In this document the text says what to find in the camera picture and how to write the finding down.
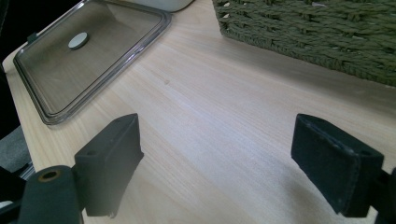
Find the plastic container lid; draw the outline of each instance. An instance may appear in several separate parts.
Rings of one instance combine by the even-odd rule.
[[[70,118],[170,21],[168,12],[126,2],[88,0],[73,7],[14,58],[43,122]]]

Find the wooden table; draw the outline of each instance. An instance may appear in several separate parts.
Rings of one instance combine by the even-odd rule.
[[[74,155],[111,120],[137,113],[145,158],[114,218],[86,223],[374,223],[337,216],[290,157],[298,113],[328,120],[396,165],[396,90],[221,36],[210,0],[171,27],[66,122],[41,121],[4,61],[37,170]]]

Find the green woven basket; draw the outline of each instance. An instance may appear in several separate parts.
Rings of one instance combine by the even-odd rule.
[[[223,35],[396,86],[396,0],[213,0]]]

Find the wood grain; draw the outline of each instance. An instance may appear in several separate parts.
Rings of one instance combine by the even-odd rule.
[[[396,165],[396,90],[224,38],[211,1],[171,27],[74,117],[44,125],[12,64],[7,79],[37,170],[138,113],[145,158],[114,219],[86,223],[374,223],[337,216],[290,157],[298,113],[332,122]]]

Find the wicker basket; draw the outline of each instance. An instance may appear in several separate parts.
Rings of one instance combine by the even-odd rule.
[[[223,35],[396,86],[396,0],[213,0]]]

